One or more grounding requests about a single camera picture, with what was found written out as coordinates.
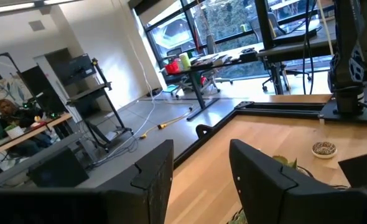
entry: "person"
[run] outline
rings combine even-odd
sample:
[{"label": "person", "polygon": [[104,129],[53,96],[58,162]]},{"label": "person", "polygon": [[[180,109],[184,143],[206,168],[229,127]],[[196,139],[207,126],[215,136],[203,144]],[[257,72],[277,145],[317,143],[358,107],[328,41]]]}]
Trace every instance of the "person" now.
[{"label": "person", "polygon": [[[19,125],[21,128],[29,128],[35,121],[35,116],[42,116],[41,110],[21,110],[13,102],[7,99],[0,100],[2,128],[7,128],[11,124]],[[51,137],[40,133],[28,140],[25,140],[10,149],[9,154],[15,156],[33,156],[42,149],[49,147]]]}]

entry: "red object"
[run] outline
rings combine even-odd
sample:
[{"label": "red object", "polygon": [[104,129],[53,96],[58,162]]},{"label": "red object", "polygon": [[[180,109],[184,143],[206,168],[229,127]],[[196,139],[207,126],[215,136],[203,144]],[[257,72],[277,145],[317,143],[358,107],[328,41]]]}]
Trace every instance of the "red object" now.
[{"label": "red object", "polygon": [[174,73],[179,72],[178,60],[174,60],[173,62],[169,63],[165,66],[165,70],[169,75],[173,75]]},{"label": "red object", "polygon": [[45,126],[45,125],[47,124],[47,122],[45,122],[45,121],[40,121],[40,122],[38,122],[38,123],[39,123],[39,124],[38,124],[37,126],[34,126],[34,127],[30,126],[29,131],[36,130],[37,128],[40,128],[40,127]]},{"label": "red object", "polygon": [[200,78],[200,83],[201,83],[202,85],[204,85],[206,82],[207,82],[207,78],[206,78],[206,77],[201,77],[201,78]]}]

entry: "window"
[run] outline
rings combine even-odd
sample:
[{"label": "window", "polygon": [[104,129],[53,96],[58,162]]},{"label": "window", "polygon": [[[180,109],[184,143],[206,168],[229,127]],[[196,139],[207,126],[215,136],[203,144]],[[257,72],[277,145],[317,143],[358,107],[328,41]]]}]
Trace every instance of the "window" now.
[{"label": "window", "polygon": [[[196,55],[195,40],[198,41],[199,46],[202,46],[201,53],[206,53],[209,35],[218,42],[217,52],[258,42],[249,24],[250,20],[257,16],[254,0],[204,0],[200,4],[197,4],[197,0],[170,1],[174,3],[165,10],[160,9],[161,14],[156,17],[149,16],[150,22],[142,21],[148,27],[146,32],[161,67],[165,65],[165,58],[171,50],[180,48],[183,52],[191,51]],[[312,7],[316,0],[309,1]],[[307,0],[267,0],[269,8],[275,13],[278,21],[303,14],[306,2]],[[304,24],[304,17],[293,19],[285,20],[284,24],[279,26],[286,32],[290,32]],[[317,15],[312,17],[310,28],[313,26],[319,26]],[[330,56],[315,57],[314,61],[315,67],[325,67],[330,61]],[[302,69],[302,60],[285,63],[289,68]],[[267,71],[262,62],[253,62],[221,68],[219,74],[224,78],[243,78],[267,75]]]},{"label": "window", "polygon": [[[255,44],[257,38],[255,34],[247,35],[237,39],[229,40],[224,43],[217,44],[217,50],[219,52],[235,49],[238,47],[244,47],[250,44]],[[223,71],[218,73],[221,78],[243,78],[253,77],[258,75],[267,75],[267,71],[264,69],[262,62],[250,62],[242,65],[233,65],[226,67]]]},{"label": "window", "polygon": [[176,48],[186,51],[195,47],[185,14],[180,14],[152,29],[151,34],[160,56]]},{"label": "window", "polygon": [[254,0],[206,0],[190,9],[201,44],[207,36],[220,40],[250,30],[248,18],[257,16]]},{"label": "window", "polygon": [[[309,0],[309,10],[311,10],[316,0]],[[307,0],[268,0],[268,6],[275,13],[277,20],[286,19],[305,12]]]},{"label": "window", "polygon": [[171,15],[172,13],[178,11],[182,8],[181,2],[179,0],[176,0],[171,6],[169,6],[166,10],[164,10],[162,13],[157,15],[155,18],[153,18],[151,21],[149,21],[146,26],[149,27],[151,25],[156,24],[157,22],[161,21],[162,19],[166,18],[167,16]]}]

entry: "ceiling light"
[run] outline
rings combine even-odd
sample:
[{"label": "ceiling light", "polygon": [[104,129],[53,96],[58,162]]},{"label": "ceiling light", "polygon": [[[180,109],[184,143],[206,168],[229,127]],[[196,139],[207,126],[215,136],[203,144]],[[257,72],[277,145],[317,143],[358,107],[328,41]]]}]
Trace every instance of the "ceiling light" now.
[{"label": "ceiling light", "polygon": [[74,0],[46,0],[44,1],[45,5],[50,5],[50,4],[61,4],[61,3],[66,3],[66,2],[72,2]]},{"label": "ceiling light", "polygon": [[13,6],[2,6],[0,7],[0,12],[8,12],[8,11],[14,11],[14,10],[19,10],[19,9],[27,9],[27,8],[31,8],[34,7],[34,2],[31,3],[24,3],[24,4],[16,4]]}]

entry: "wooden desk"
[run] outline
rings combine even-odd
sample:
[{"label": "wooden desk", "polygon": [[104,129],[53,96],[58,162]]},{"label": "wooden desk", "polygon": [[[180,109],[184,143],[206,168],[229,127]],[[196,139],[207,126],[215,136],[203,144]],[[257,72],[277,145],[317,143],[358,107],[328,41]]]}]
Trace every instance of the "wooden desk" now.
[{"label": "wooden desk", "polygon": [[[60,118],[55,119],[55,120],[47,123],[47,126],[50,127],[50,128],[52,128],[55,125],[60,124],[60,123],[62,123],[64,121],[70,119],[71,117],[72,117],[71,114],[65,113],[65,114],[61,115]],[[27,134],[24,134],[24,135],[22,135],[22,136],[20,136],[18,138],[15,138],[15,139],[13,139],[11,141],[8,141],[6,144],[0,145],[0,152],[3,152],[5,150],[9,149],[10,147],[15,146],[15,145],[17,145],[17,144],[19,144],[19,143],[21,143],[21,142],[23,142],[25,140],[28,140],[29,138],[31,138],[33,136],[36,136],[36,135],[38,135],[41,132],[46,131],[46,130],[47,130],[47,127],[46,126],[42,126],[42,127],[39,127],[39,128],[37,128],[37,129],[35,129],[33,131],[28,132]]]},{"label": "wooden desk", "polygon": [[[324,103],[330,95],[270,96],[263,101]],[[328,184],[348,185],[338,161],[367,153],[367,126],[317,120],[236,116],[198,151],[174,170],[165,223],[222,223],[241,208],[229,162],[231,139],[282,155]],[[334,143],[338,154],[329,160],[311,153],[318,141]]]}]

